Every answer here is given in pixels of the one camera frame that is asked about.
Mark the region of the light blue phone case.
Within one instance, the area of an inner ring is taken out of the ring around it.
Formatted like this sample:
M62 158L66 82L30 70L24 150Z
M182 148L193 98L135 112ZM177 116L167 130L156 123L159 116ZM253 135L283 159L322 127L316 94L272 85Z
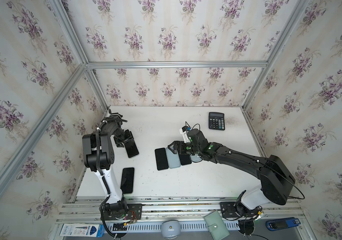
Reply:
M168 167L170 169L176 169L181 167L181 162L178 154L174 154L170 149L166 148L166 157Z

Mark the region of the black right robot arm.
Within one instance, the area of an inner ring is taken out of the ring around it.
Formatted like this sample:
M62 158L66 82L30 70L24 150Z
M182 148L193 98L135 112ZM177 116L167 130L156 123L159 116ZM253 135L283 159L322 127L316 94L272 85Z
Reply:
M200 160L197 167L189 166L187 175L208 184L207 192L218 195L220 190L234 187L241 191L234 207L239 212L251 212L264 204L284 206L288 200L304 200L304 193L296 186L295 177L283 161L275 156L253 156L209 141L199 129L182 128L183 139L167 147L174 157Z

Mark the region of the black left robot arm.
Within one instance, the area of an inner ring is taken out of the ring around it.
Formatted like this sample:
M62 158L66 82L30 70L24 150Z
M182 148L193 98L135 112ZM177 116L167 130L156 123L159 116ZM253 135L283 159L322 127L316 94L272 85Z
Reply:
M99 207L103 221L107 217L121 220L129 212L112 168L115 160L113 142L118 148L125 148L129 157L137 155L132 132L122 128L126 122L121 114L108 112L93 133L82 137L84 165L96 174L106 196Z

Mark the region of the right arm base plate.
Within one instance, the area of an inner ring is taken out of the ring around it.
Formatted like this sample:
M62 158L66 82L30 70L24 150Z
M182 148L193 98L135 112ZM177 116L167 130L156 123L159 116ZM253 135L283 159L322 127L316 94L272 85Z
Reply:
M249 210L242 203L238 202L220 202L220 209L223 218L226 219L238 219L238 218L255 218L262 212L262 207Z

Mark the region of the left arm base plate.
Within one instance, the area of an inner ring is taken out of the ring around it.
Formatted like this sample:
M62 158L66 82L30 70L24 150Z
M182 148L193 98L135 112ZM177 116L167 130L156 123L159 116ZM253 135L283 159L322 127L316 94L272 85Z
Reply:
M121 210L105 210L102 211L103 217L106 221L112 220L122 220L122 221L130 221L130 220L141 220L142 216L142 204L128 204L127 209Z

